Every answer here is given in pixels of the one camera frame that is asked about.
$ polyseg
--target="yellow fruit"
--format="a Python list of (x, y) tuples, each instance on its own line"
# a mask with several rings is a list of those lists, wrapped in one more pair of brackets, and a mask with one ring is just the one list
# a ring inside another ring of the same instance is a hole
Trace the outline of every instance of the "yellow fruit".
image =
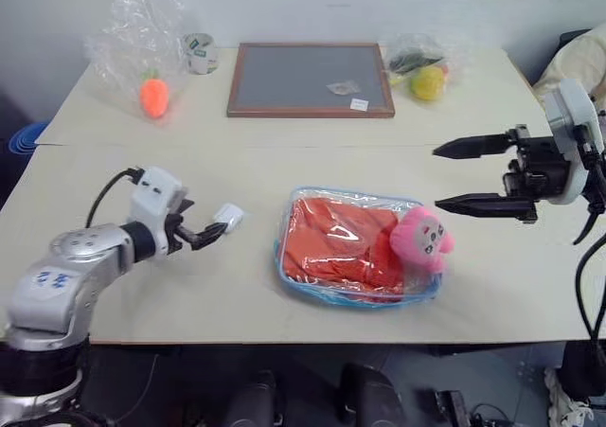
[(410, 89), (417, 98), (423, 100), (436, 100), (444, 92), (446, 76), (444, 71), (436, 65), (427, 65), (419, 69), (410, 82)]

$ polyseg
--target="wooden frame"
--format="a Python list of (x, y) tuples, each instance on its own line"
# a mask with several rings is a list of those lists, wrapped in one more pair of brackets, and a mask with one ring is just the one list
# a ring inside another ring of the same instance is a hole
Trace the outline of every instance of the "wooden frame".
[[(377, 73), (381, 82), (381, 90), (383, 93), (383, 100), (385, 106), (377, 107), (370, 105), (366, 112), (360, 112), (356, 110), (350, 110), (349, 108), (320, 108), (320, 107), (263, 107), (263, 108), (239, 108), (237, 105), (238, 92), (241, 84), (242, 70), (245, 63), (246, 53), (250, 47), (257, 46), (308, 46), (308, 47), (322, 47), (322, 46), (342, 46), (342, 47), (355, 47), (355, 46), (366, 46), (374, 48), (374, 58)], [(229, 94), (229, 102), (227, 104), (227, 116), (228, 117), (356, 117), (356, 118), (368, 118), (368, 117), (393, 117), (396, 113), (394, 109), (394, 103), (391, 98), (391, 89), (387, 76), (383, 69), (383, 58), (381, 56), (381, 49), (378, 44), (373, 43), (355, 43), (355, 44), (291, 44), (291, 43), (244, 43), (240, 44), (238, 51), (238, 58), (236, 60), (236, 69), (234, 71), (234, 78), (232, 79), (231, 92)]]

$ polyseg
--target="sticker on robot arm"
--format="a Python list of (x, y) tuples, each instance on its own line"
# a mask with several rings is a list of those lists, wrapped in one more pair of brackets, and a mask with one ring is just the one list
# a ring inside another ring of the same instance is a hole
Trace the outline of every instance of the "sticker on robot arm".
[(79, 288), (79, 273), (44, 267), (30, 276), (28, 296), (45, 300), (62, 294), (75, 294)]

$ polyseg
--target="white connector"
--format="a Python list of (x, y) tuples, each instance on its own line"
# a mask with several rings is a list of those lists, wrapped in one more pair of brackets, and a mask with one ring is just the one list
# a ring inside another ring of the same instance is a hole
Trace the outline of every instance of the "white connector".
[(231, 233), (241, 222), (242, 217), (244, 217), (244, 211), (236, 205), (226, 203), (213, 216), (213, 220), (215, 222), (227, 223), (225, 233)]

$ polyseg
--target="orange cloth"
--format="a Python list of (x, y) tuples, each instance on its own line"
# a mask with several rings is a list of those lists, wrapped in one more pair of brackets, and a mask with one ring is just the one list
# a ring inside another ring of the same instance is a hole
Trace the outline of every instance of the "orange cloth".
[(403, 268), (389, 235), (398, 216), (330, 198), (294, 202), (284, 273), (299, 282), (361, 293), (402, 294)]

